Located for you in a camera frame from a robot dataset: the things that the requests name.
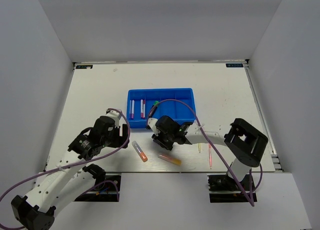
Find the white wall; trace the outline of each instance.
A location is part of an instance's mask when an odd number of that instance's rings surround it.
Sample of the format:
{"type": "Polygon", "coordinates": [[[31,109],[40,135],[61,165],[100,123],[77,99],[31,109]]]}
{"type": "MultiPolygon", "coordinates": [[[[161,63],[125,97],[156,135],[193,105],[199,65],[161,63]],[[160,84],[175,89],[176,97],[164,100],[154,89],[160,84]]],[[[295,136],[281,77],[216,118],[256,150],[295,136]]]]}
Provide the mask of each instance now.
{"type": "MultiPolygon", "coordinates": [[[[38,0],[0,0],[0,192],[42,171],[72,77],[72,63],[38,0]]],[[[10,201],[0,221],[16,227],[10,201]]]]}
{"type": "Polygon", "coordinates": [[[280,161],[320,229],[320,0],[283,0],[250,61],[280,161]]]}
{"type": "Polygon", "coordinates": [[[73,62],[250,58],[281,0],[39,0],[73,62]]]}

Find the blue tray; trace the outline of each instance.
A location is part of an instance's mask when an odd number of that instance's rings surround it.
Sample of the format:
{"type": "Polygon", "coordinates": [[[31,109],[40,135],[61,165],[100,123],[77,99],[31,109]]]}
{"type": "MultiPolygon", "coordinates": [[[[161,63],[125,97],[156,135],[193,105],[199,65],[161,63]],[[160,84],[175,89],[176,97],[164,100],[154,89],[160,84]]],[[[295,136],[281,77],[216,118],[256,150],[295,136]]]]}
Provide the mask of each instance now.
{"type": "MultiPolygon", "coordinates": [[[[146,119],[141,118],[141,99],[145,100],[145,116],[150,112],[155,101],[162,101],[165,99],[177,99],[187,105],[189,105],[194,111],[195,100],[194,93],[190,88],[181,89],[132,89],[128,92],[128,100],[126,106],[126,117],[129,120],[131,128],[145,128],[146,119]],[[129,117],[130,100],[134,100],[134,117],[131,119],[129,117]]],[[[175,101],[168,101],[162,103],[158,106],[153,117],[160,118],[163,115],[170,116],[173,120],[177,121],[179,124],[183,122],[193,122],[195,120],[194,115],[191,111],[181,103],[175,101]]]]}

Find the purple cable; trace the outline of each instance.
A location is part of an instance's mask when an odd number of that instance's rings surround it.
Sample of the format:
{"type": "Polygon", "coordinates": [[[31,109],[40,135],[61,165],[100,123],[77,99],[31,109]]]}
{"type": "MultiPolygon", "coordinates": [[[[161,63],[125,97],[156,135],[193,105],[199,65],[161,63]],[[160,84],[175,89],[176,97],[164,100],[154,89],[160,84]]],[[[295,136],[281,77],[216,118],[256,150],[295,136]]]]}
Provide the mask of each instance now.
{"type": "Polygon", "coordinates": [[[116,199],[117,199],[118,202],[119,202],[119,190],[118,190],[118,187],[117,187],[117,185],[115,184],[115,182],[114,182],[114,181],[111,181],[111,180],[105,180],[105,181],[103,181],[103,182],[101,182],[101,183],[98,183],[97,185],[93,186],[92,188],[89,188],[89,189],[88,189],[87,191],[85,191],[83,194],[86,194],[87,192],[91,191],[92,189],[95,189],[96,187],[98,187],[98,186],[100,186],[101,184],[104,184],[104,183],[112,183],[112,184],[114,185],[115,191],[116,191],[116,199]]]}
{"type": "MultiPolygon", "coordinates": [[[[199,118],[197,117],[196,113],[194,112],[194,110],[193,110],[189,105],[187,105],[186,103],[184,103],[184,102],[182,102],[182,101],[180,101],[180,100],[177,100],[177,99],[165,99],[165,100],[163,100],[163,101],[160,101],[159,103],[155,104],[155,105],[151,108],[151,110],[150,110],[150,112],[149,112],[149,114],[148,114],[148,116],[147,116],[147,119],[146,119],[147,124],[148,124],[149,115],[150,115],[150,113],[154,110],[154,108],[156,108],[159,104],[164,103],[164,102],[167,102],[167,101],[176,101],[176,102],[178,102],[178,103],[181,103],[181,104],[185,105],[185,106],[192,112],[192,114],[194,115],[195,120],[196,120],[196,122],[197,122],[197,124],[198,124],[198,126],[199,126],[199,129],[200,129],[202,135],[203,135],[204,138],[207,140],[207,142],[210,143],[210,145],[213,147],[213,149],[214,149],[214,151],[216,152],[216,154],[217,154],[217,155],[219,156],[219,158],[222,160],[222,162],[224,163],[224,165],[225,165],[226,168],[228,169],[229,173],[232,175],[233,180],[235,181],[235,183],[237,184],[238,188],[241,190],[241,192],[243,193],[243,195],[245,196],[245,198],[248,200],[248,202],[251,204],[251,206],[254,207],[254,206],[255,206],[255,202],[254,202],[253,198],[250,198],[250,197],[248,196],[248,194],[246,193],[245,189],[242,187],[241,183],[239,182],[239,180],[236,178],[235,174],[233,173],[232,169],[229,167],[228,163],[225,161],[225,159],[223,158],[223,156],[221,155],[221,153],[219,152],[219,150],[215,147],[215,145],[213,144],[213,142],[212,142],[212,141],[209,139],[209,137],[206,135],[205,131],[204,131],[203,128],[201,127],[201,123],[200,123],[199,118]]],[[[261,166],[261,165],[260,165],[260,169],[261,169],[260,180],[262,180],[262,174],[263,174],[263,173],[262,173],[262,166],[261,166]]],[[[251,171],[249,171],[249,176],[250,176],[250,178],[249,178],[250,195],[252,196],[252,195],[253,195],[253,192],[252,192],[252,173],[251,173],[251,171]]],[[[258,188],[258,186],[260,185],[260,183],[261,183],[261,181],[259,181],[259,183],[257,184],[255,190],[258,188]]]]}
{"type": "MultiPolygon", "coordinates": [[[[112,152],[110,152],[110,153],[108,153],[108,154],[106,154],[106,155],[103,155],[103,156],[101,156],[101,157],[98,157],[98,158],[95,158],[95,159],[91,159],[91,160],[88,160],[88,161],[80,162],[80,163],[74,163],[74,164],[65,165],[65,166],[62,167],[63,169],[67,169],[67,168],[69,168],[69,167],[71,168],[71,167],[74,167],[74,166],[83,165],[83,164],[87,164],[87,163],[94,162],[94,161],[96,161],[96,160],[104,159],[104,158],[106,158],[106,157],[108,157],[108,156],[110,156],[110,155],[118,152],[120,149],[122,149],[122,148],[129,142],[130,133],[131,133],[131,132],[130,132],[130,124],[129,124],[129,121],[127,120],[127,118],[125,117],[125,115],[124,115],[120,110],[113,109],[113,108],[109,108],[108,110],[113,110],[113,111],[119,113],[119,114],[123,117],[123,119],[125,120],[126,124],[128,125],[128,137],[127,137],[126,141],[124,142],[124,144],[122,144],[119,148],[117,148],[116,150],[114,150],[114,151],[112,151],[112,152]]],[[[0,202],[2,201],[2,199],[4,199],[4,197],[5,197],[12,189],[15,189],[16,187],[20,186],[21,184],[24,184],[24,183],[26,183],[26,182],[28,182],[28,181],[30,181],[30,180],[32,180],[32,179],[38,178],[38,177],[43,176],[43,175],[46,175],[46,174],[52,174],[52,173],[58,172],[59,170],[60,170],[59,168],[51,169],[51,170],[48,170],[48,171],[46,171],[46,172],[43,172],[43,173],[40,173],[40,174],[36,174],[36,175],[34,175],[34,176],[30,177],[30,178],[27,178],[27,179],[25,179],[25,180],[22,180],[21,182],[13,185],[12,187],[10,187],[8,190],[6,190],[6,191],[4,192],[4,193],[1,195],[1,197],[0,197],[0,202]]],[[[1,228],[1,229],[4,229],[4,230],[20,230],[20,229],[24,229],[24,227],[8,228],[8,227],[2,225],[1,223],[0,223],[0,228],[1,228]]]]}

